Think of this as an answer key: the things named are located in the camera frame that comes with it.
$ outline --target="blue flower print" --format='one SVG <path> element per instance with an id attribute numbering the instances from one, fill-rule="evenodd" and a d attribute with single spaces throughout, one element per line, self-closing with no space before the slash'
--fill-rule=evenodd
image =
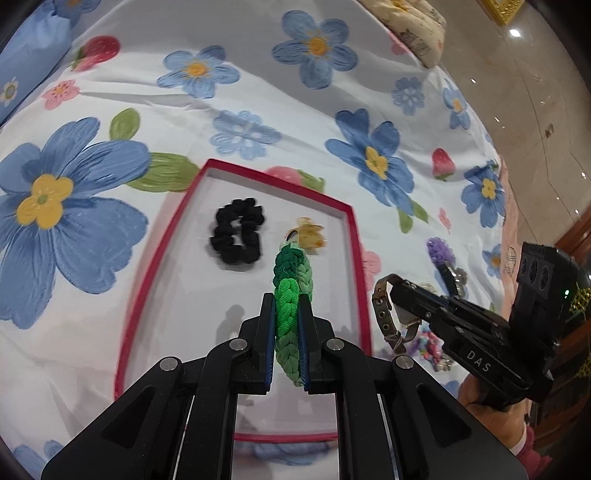
<path id="1" fill-rule="evenodd" d="M 392 98 L 394 105 L 402 107 L 404 115 L 412 116 L 418 108 L 425 108 L 423 84 L 416 77 L 398 80 Z"/>
<path id="2" fill-rule="evenodd" d="M 164 58 L 164 66 L 172 72 L 161 76 L 159 87 L 183 87 L 194 98 L 213 98 L 216 83 L 228 85 L 240 80 L 240 72 L 224 63 L 226 51 L 220 45 L 204 48 L 197 55 L 189 51 L 174 51 Z"/>
<path id="3" fill-rule="evenodd" d="M 408 194 L 414 189 L 413 174 L 404 160 L 395 157 L 400 133 L 392 122 L 384 122 L 369 135 L 369 116 L 365 108 L 347 110 L 335 116 L 348 143 L 335 138 L 325 142 L 326 149 L 345 163 L 359 169 L 358 182 L 384 205 L 396 205 L 409 216 L 413 204 Z"/>
<path id="4" fill-rule="evenodd" d="M 343 45 L 349 38 L 349 27 L 342 20 L 329 18 L 319 26 L 301 10 L 283 15 L 283 31 L 292 40 L 273 47 L 273 58 L 285 65 L 299 65 L 300 79 L 314 90 L 328 87 L 332 71 L 348 72 L 358 62 L 357 54 Z"/>
<path id="5" fill-rule="evenodd" d="M 460 90 L 454 88 L 447 79 L 446 83 L 447 87 L 443 89 L 443 102 L 452 111 L 449 128 L 455 129 L 461 125 L 464 130 L 468 130 L 470 128 L 470 114 L 467 112 L 466 99 Z"/>
<path id="6" fill-rule="evenodd" d="M 106 292 L 146 233 L 143 213 L 95 194 L 141 177 L 150 152 L 131 140 L 87 146 L 99 126 L 70 122 L 43 150 L 25 143 L 0 162 L 0 319 L 21 329 L 47 307 L 56 268 L 84 292 Z"/>
<path id="7" fill-rule="evenodd" d="M 99 6 L 100 0 L 53 0 L 56 13 L 60 17 L 68 18 L 74 27 L 82 14 L 92 12 Z"/>
<path id="8" fill-rule="evenodd" d="M 266 462 L 288 466 L 305 466 L 326 456 L 328 442 L 313 443 L 254 443 L 235 442 L 234 451 L 239 455 L 251 455 Z"/>
<path id="9" fill-rule="evenodd" d="M 505 216 L 505 192 L 494 172 L 495 162 L 489 160 L 485 167 L 474 167 L 464 174 L 471 184 L 462 190 L 462 202 L 468 213 L 474 213 L 480 207 L 480 224 L 492 228 L 497 216 Z"/>
<path id="10" fill-rule="evenodd" d="M 42 458 L 37 452 L 27 445 L 19 445 L 12 451 L 12 454 L 29 473 L 29 475 L 31 475 L 31 477 L 33 477 L 35 480 L 39 480 L 41 478 L 41 472 L 43 471 L 43 468 L 47 462 L 54 458 L 55 455 L 57 455 L 57 452 L 59 452 L 62 448 L 63 446 L 61 443 L 58 443 L 55 440 L 49 440 L 48 442 L 45 442 L 43 447 L 43 453 L 45 454 L 46 458 Z"/>
<path id="11" fill-rule="evenodd" d="M 460 382 L 457 380 L 451 380 L 443 385 L 443 388 L 445 388 L 453 398 L 457 398 L 460 390 Z"/>
<path id="12" fill-rule="evenodd" d="M 482 258 L 486 262 L 486 271 L 491 277 L 501 278 L 501 244 L 490 251 L 484 250 Z"/>
<path id="13" fill-rule="evenodd" d="M 213 121 L 220 133 L 211 137 L 210 143 L 220 155 L 238 152 L 244 160 L 254 160 L 267 154 L 265 145 L 276 144 L 281 134 L 262 124 L 262 119 L 246 110 L 238 113 L 222 110 Z"/>

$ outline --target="gold picture frame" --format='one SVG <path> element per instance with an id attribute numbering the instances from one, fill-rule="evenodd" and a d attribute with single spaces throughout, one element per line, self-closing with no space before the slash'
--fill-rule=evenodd
<path id="1" fill-rule="evenodd" d="M 525 0 L 480 0 L 502 25 L 509 25 Z"/>

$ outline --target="yellow flower center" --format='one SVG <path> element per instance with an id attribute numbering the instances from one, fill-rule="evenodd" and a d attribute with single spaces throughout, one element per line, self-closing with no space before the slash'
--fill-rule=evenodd
<path id="1" fill-rule="evenodd" d="M 494 200 L 496 198 L 496 185 L 495 182 L 489 179 L 482 180 L 482 196 Z"/>
<path id="2" fill-rule="evenodd" d="M 47 173 L 41 175 L 31 187 L 31 196 L 17 208 L 17 222 L 30 225 L 35 220 L 39 228 L 47 230 L 57 225 L 64 213 L 62 201 L 72 194 L 74 182 L 67 177 L 55 178 Z"/>
<path id="3" fill-rule="evenodd" d="M 8 85 L 7 89 L 4 91 L 4 96 L 6 97 L 6 100 L 11 99 L 16 91 L 17 89 L 14 88 L 14 85 Z"/>
<path id="4" fill-rule="evenodd" d="M 462 103 L 459 98 L 454 98 L 452 103 L 454 112 L 460 113 L 462 110 L 464 110 L 464 107 L 462 106 Z"/>
<path id="5" fill-rule="evenodd" d="M 207 66 L 204 63 L 201 63 L 200 61 L 190 63 L 185 67 L 185 72 L 187 72 L 187 74 L 190 77 L 202 77 L 208 71 L 209 69 L 207 68 Z"/>
<path id="6" fill-rule="evenodd" d="M 376 173 L 382 180 L 386 180 L 386 171 L 388 170 L 388 160 L 381 156 L 375 148 L 367 147 L 365 149 L 365 164 Z"/>
<path id="7" fill-rule="evenodd" d="M 322 55 L 326 55 L 328 53 L 330 47 L 324 38 L 312 37 L 308 42 L 308 49 L 313 55 L 321 57 Z"/>

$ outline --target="purple scrunchie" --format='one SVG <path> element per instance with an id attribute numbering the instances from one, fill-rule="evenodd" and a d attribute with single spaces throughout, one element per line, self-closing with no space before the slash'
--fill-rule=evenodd
<path id="1" fill-rule="evenodd" d="M 427 250 L 431 261 L 436 267 L 443 265 L 445 262 L 448 262 L 452 267 L 456 265 L 456 256 L 453 254 L 452 249 L 449 248 L 445 240 L 438 236 L 427 240 Z"/>

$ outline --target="blue pillow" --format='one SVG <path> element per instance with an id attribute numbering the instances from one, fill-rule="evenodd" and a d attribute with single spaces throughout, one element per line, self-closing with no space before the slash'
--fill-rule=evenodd
<path id="1" fill-rule="evenodd" d="M 72 45 L 70 20 L 44 1 L 0 53 L 0 125 L 53 70 Z"/>

